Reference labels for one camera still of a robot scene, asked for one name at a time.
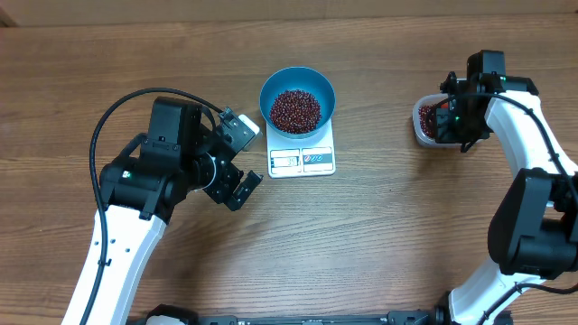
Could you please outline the red beans in bowl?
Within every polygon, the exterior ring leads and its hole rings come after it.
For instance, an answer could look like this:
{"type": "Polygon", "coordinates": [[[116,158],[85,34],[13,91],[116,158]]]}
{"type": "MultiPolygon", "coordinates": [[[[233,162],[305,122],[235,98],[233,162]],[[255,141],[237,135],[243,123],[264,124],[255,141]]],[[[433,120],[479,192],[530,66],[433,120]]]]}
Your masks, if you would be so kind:
{"type": "Polygon", "coordinates": [[[315,130],[320,123],[321,105],[309,92],[286,90],[275,98],[269,118],[280,131],[293,135],[306,134],[315,130]]]}

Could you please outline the blue bowl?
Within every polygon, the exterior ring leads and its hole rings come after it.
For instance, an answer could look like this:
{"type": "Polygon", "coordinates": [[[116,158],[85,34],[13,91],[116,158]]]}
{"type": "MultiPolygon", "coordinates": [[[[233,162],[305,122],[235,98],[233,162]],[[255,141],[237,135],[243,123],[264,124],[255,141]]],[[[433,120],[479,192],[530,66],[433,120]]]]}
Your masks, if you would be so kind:
{"type": "Polygon", "coordinates": [[[318,71],[307,67],[290,67],[277,71],[269,77],[261,89],[259,105],[267,125],[288,138],[307,138],[319,131],[331,120],[336,107],[336,95],[331,83],[318,71]],[[286,90],[300,89],[313,94],[321,105],[322,119],[317,128],[309,133],[293,135],[277,129],[269,118],[275,98],[286,90]]]}

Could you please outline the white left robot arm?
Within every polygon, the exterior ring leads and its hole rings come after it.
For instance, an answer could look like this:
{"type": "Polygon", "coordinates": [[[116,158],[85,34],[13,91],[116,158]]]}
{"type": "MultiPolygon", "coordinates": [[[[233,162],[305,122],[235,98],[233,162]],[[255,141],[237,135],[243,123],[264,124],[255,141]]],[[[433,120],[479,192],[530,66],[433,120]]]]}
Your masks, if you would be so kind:
{"type": "Polygon", "coordinates": [[[125,323],[176,205],[202,190],[235,211],[263,180],[232,162],[259,134],[230,108],[214,117],[200,101],[158,97],[147,132],[91,173],[98,206],[92,243],[63,323],[125,323]]]}

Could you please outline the clear plastic container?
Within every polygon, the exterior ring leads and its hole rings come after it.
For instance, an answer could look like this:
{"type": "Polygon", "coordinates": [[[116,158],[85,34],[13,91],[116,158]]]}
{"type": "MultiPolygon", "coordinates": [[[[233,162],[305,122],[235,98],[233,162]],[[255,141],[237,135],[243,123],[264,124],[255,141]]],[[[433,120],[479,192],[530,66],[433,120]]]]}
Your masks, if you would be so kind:
{"type": "Polygon", "coordinates": [[[438,102],[446,98],[447,98],[446,94],[427,95],[420,98],[414,105],[414,108],[412,110],[412,120],[415,130],[415,137],[417,142],[423,147],[457,148],[460,146],[459,144],[438,144],[432,137],[428,136],[422,128],[420,109],[425,106],[432,106],[434,104],[437,104],[438,102]]]}

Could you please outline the white kitchen scale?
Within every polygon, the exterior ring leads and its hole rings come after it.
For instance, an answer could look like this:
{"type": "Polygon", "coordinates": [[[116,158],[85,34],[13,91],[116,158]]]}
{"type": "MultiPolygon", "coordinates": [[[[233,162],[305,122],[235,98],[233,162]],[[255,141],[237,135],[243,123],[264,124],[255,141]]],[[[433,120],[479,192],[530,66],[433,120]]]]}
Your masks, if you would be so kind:
{"type": "Polygon", "coordinates": [[[267,171],[271,178],[328,176],[336,172],[331,120],[307,138],[288,138],[266,127],[267,171]]]}

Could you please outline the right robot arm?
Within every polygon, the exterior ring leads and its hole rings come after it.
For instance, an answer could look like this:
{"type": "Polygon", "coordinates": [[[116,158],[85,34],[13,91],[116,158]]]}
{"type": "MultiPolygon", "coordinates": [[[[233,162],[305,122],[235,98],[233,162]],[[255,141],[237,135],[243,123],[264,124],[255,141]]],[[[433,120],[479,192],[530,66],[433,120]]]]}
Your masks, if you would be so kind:
{"type": "Polygon", "coordinates": [[[510,324],[506,308],[524,292],[566,295],[546,281],[577,269],[577,164],[556,141],[530,78],[509,76],[501,51],[467,60],[465,78],[450,72],[443,99],[424,117],[437,144],[468,152],[495,135],[513,181],[488,229],[488,259],[435,307],[433,324],[510,324]]]}

